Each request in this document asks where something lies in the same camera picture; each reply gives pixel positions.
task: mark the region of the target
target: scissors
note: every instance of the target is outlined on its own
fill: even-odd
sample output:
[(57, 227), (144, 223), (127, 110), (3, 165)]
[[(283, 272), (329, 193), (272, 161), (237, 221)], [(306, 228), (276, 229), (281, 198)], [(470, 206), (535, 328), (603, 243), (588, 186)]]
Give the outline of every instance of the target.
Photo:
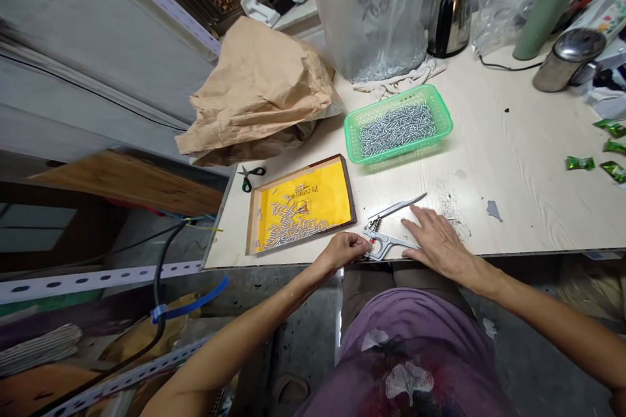
[(257, 167), (254, 168), (252, 171), (248, 171), (244, 165), (241, 165), (241, 169), (243, 169), (243, 171), (238, 171), (237, 174), (241, 174), (243, 175), (243, 185), (241, 186), (241, 189), (244, 192), (251, 192), (252, 191), (252, 184), (250, 183), (250, 179), (248, 179), (248, 176), (250, 176), (251, 174), (255, 175), (255, 176), (263, 176), (265, 174), (265, 168), (264, 167)]

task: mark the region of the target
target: green plastic basket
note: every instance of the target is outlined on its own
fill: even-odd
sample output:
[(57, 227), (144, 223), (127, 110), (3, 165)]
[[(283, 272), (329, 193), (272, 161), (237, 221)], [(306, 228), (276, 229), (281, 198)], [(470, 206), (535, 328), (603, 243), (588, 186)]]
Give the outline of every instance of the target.
[[(359, 137), (359, 132), (363, 126), (375, 121), (392, 109), (414, 106), (416, 104), (426, 104), (430, 108), (432, 119), (435, 122), (435, 135), (415, 140), (401, 147), (380, 152), (372, 156), (363, 156), (361, 138)], [(356, 164), (372, 164), (388, 160), (404, 153), (423, 150), (437, 145), (441, 139), (452, 132), (452, 127), (453, 124), (450, 113), (448, 112), (448, 108), (445, 107), (443, 99), (441, 99), (441, 95), (437, 89), (432, 85), (421, 85), (348, 114), (344, 121), (348, 158), (350, 158), (351, 162)]]

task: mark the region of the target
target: power cord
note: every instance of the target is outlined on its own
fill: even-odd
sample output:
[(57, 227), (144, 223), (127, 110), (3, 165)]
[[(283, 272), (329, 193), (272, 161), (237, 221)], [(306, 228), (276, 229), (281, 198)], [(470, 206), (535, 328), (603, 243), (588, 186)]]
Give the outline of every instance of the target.
[[(163, 269), (163, 264), (165, 262), (165, 255), (168, 252), (168, 248), (170, 247), (171, 242), (174, 240), (176, 235), (178, 235), (178, 233), (180, 233), (180, 231), (185, 227), (185, 225), (186, 225), (186, 221), (182, 222), (182, 223), (180, 223), (180, 224), (178, 224), (178, 225), (176, 225), (174, 227), (174, 231), (168, 237), (167, 241), (165, 241), (165, 244), (163, 245), (163, 249), (161, 250), (161, 254), (158, 257), (158, 262), (156, 263), (155, 278), (153, 280), (153, 293), (154, 293), (155, 306), (156, 307), (159, 307), (161, 305), (161, 300), (160, 300), (160, 296), (159, 296), (159, 291), (158, 290), (159, 290), (159, 287), (160, 287), (161, 270)], [(30, 417), (41, 417), (41, 416), (47, 414), (48, 412), (51, 412), (52, 410), (56, 409), (58, 406), (63, 405), (63, 403), (66, 403), (70, 399), (73, 399), (77, 395), (79, 395), (81, 393), (84, 393), (89, 388), (91, 388), (91, 387), (95, 386), (96, 384), (100, 383), (102, 380), (108, 378), (109, 376), (113, 375), (114, 373), (117, 373), (118, 371), (122, 370), (123, 368), (126, 368), (128, 365), (133, 363), (139, 357), (141, 357), (144, 354), (146, 354), (150, 349), (152, 349), (161, 340), (161, 337), (163, 337), (163, 332), (165, 331), (165, 315), (159, 316), (157, 321), (158, 322), (157, 322), (157, 325), (156, 325), (156, 334), (155, 334), (154, 338), (152, 339), (152, 341), (148, 345), (146, 345), (144, 348), (142, 348), (139, 352), (137, 352), (136, 354), (128, 357), (126, 360), (124, 360), (123, 362), (118, 363), (114, 367), (109, 368), (107, 371), (99, 374), (94, 379), (92, 379), (90, 381), (87, 381), (85, 384), (77, 387), (76, 389), (70, 391), (69, 393), (67, 393), (65, 395), (62, 395), (61, 397), (55, 399), (50, 404), (47, 404), (47, 405), (43, 406), (41, 409), (36, 410), (34, 413), (32, 413), (30, 415)]]
[(541, 64), (543, 64), (543, 62), (539, 62), (536, 64), (532, 64), (526, 67), (522, 67), (522, 68), (511, 68), (511, 67), (507, 67), (505, 65), (500, 65), (500, 64), (492, 64), (492, 63), (487, 63), (483, 60), (483, 56), (479, 55), (478, 58), (481, 60), (481, 64), (483, 64), (485, 67), (487, 68), (495, 68), (496, 70), (506, 70), (507, 72), (521, 72), (523, 70), (530, 70), (531, 68), (535, 68), (538, 66), (541, 66)]
[(170, 231), (172, 231), (173, 229), (177, 229), (179, 227), (179, 224), (176, 224), (174, 226), (171, 226), (163, 231), (159, 231), (158, 233), (155, 233), (154, 235), (147, 237), (146, 239), (143, 239), (141, 241), (137, 241), (136, 243), (133, 243), (129, 246), (126, 246), (125, 248), (120, 248), (118, 250), (114, 250), (114, 251), (109, 251), (108, 253), (105, 254), (100, 254), (98, 256), (94, 256), (94, 257), (90, 257), (89, 259), (85, 259), (84, 261), (77, 261), (75, 263), (71, 263), (71, 264), (64, 264), (61, 266), (55, 266), (55, 267), (45, 267), (42, 269), (38, 269), (38, 270), (34, 270), (34, 271), (30, 271), (30, 272), (23, 272), (21, 274), (16, 274), (14, 276), (11, 277), (6, 277), (3, 278), (2, 281), (12, 281), (12, 280), (19, 280), (21, 278), (24, 277), (29, 277), (33, 274), (41, 274), (42, 272), (49, 272), (51, 270), (57, 270), (59, 268), (63, 268), (63, 267), (77, 267), (77, 266), (82, 266), (82, 265), (87, 265), (87, 264), (91, 264), (93, 261), (98, 261), (99, 259), (103, 259), (107, 256), (113, 255), (113, 254), (118, 254), (121, 253), (123, 251), (127, 251), (131, 248), (134, 248), (135, 246), (139, 246), (140, 244), (143, 244), (147, 241), (150, 241), (151, 239), (154, 239), (156, 237), (159, 237), (160, 235), (164, 235), (165, 233), (168, 233)]
[(3, 57), (6, 60), (9, 60), (9, 61), (12, 61), (12, 62), (16, 62), (16, 63), (21, 64), (21, 65), (25, 65), (25, 66), (34, 68), (35, 70), (39, 70), (40, 72), (46, 73), (46, 74), (51, 75), (51, 76), (53, 76), (55, 78), (63, 80), (66, 83), (74, 85), (77, 88), (80, 88), (80, 89), (85, 90), (85, 91), (89, 91), (91, 94), (95, 94), (96, 96), (99, 96), (102, 99), (107, 100), (108, 102), (111, 102), (111, 103), (115, 104), (116, 106), (119, 106), (120, 108), (126, 109), (127, 111), (132, 112), (133, 114), (138, 115), (139, 117), (143, 117), (146, 121), (150, 121), (150, 122), (153, 122), (155, 124), (162, 125), (163, 127), (169, 127), (171, 129), (174, 129), (174, 130), (180, 130), (181, 132), (186, 132), (186, 129), (181, 129), (181, 128), (178, 128), (178, 127), (171, 126), (169, 124), (164, 124), (163, 122), (155, 121), (154, 119), (151, 119), (148, 116), (145, 116), (145, 115), (143, 115), (141, 113), (138, 113), (137, 111), (134, 111), (133, 109), (127, 108), (123, 104), (120, 104), (117, 101), (114, 101), (111, 98), (108, 98), (107, 96), (104, 96), (103, 94), (98, 93), (97, 91), (94, 91), (92, 89), (84, 87), (83, 85), (81, 85), (79, 83), (76, 83), (75, 81), (72, 81), (70, 79), (64, 78), (61, 75), (58, 75), (58, 74), (56, 74), (54, 72), (50, 72), (49, 70), (46, 70), (45, 68), (40, 67), (39, 65), (34, 65), (34, 64), (31, 64), (31, 63), (28, 63), (28, 62), (24, 62), (24, 61), (21, 61), (21, 60), (18, 60), (18, 59), (14, 59), (13, 57), (9, 57), (8, 55), (1, 54), (1, 53), (0, 53), (0, 57)]

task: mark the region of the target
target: leg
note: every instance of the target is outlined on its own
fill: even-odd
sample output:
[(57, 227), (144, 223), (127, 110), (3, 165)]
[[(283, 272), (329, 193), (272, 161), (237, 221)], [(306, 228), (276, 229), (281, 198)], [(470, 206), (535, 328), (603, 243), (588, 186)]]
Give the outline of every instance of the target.
[(369, 300), (393, 287), (395, 284), (388, 263), (359, 263), (344, 267), (341, 337)]
[(392, 264), (393, 280), (397, 287), (424, 290), (453, 304), (474, 319), (470, 305), (458, 290), (456, 283), (417, 261), (401, 261)]

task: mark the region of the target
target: wall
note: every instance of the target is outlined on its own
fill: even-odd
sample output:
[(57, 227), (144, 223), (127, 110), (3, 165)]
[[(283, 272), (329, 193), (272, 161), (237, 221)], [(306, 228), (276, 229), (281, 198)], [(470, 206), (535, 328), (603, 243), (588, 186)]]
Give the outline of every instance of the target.
[[(0, 18), (39, 50), (164, 112), (182, 128), (211, 53), (149, 0), (0, 0)], [(0, 57), (0, 147), (72, 161), (114, 145), (168, 158), (180, 134)]]

